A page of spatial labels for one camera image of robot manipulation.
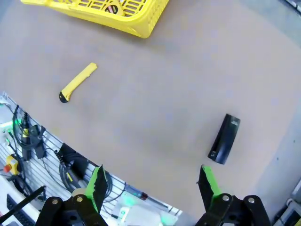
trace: plastic basket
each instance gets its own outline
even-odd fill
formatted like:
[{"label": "plastic basket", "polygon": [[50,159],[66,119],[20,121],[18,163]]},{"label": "plastic basket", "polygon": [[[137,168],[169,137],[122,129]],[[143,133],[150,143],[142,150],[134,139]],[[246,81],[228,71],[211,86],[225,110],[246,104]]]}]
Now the plastic basket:
[{"label": "plastic basket", "polygon": [[21,2],[47,6],[69,16],[148,38],[169,0],[120,0],[124,16],[102,10],[111,0],[21,0]]}]

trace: yellow box cutter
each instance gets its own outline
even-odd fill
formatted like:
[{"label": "yellow box cutter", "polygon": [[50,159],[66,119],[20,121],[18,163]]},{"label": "yellow box cutter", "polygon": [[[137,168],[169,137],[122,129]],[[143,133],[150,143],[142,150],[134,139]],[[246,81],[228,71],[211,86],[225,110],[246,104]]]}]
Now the yellow box cutter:
[{"label": "yellow box cutter", "polygon": [[67,103],[70,100],[71,93],[79,86],[93,71],[97,69],[95,63],[90,63],[81,73],[79,73],[62,91],[60,92],[60,101]]}]

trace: bolt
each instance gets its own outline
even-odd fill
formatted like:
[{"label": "bolt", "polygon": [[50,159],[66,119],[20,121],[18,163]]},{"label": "bolt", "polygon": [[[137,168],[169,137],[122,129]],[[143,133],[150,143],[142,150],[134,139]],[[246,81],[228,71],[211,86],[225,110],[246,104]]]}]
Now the bolt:
[{"label": "bolt", "polygon": [[78,198],[76,199],[76,201],[81,202],[81,201],[83,201],[83,198],[82,198],[82,197],[78,197]]},{"label": "bolt", "polygon": [[224,195],[224,196],[222,197],[222,199],[223,199],[224,201],[227,202],[227,201],[229,201],[230,198],[229,198],[227,195]]},{"label": "bolt", "polygon": [[57,199],[52,200],[52,204],[54,205],[58,204],[58,200]]},{"label": "bolt", "polygon": [[248,201],[249,201],[250,203],[254,203],[254,202],[255,202],[255,199],[254,199],[254,198],[249,198]]}]

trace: brown table surface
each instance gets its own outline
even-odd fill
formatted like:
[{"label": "brown table surface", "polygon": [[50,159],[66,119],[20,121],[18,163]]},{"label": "brown table surface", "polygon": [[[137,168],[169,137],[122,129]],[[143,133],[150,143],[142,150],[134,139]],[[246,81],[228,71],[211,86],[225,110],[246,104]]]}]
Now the brown table surface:
[{"label": "brown table surface", "polygon": [[[201,164],[225,192],[250,194],[300,97],[301,51],[236,0],[171,0],[146,40],[11,1],[0,50],[0,90],[93,162],[196,218]],[[91,62],[98,69],[62,104]],[[207,155],[226,113],[241,125],[220,165]]]}]

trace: table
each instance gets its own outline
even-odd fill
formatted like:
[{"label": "table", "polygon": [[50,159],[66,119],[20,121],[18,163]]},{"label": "table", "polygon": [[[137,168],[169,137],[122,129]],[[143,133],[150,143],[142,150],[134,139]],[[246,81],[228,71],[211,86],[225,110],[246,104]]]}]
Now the table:
[{"label": "table", "polygon": [[[243,198],[300,98],[301,50],[236,0],[172,0],[143,40],[11,1],[0,21],[0,90],[68,145],[199,218],[201,164]],[[90,62],[95,71],[59,101]],[[241,119],[225,165],[207,154],[226,113]]]}]

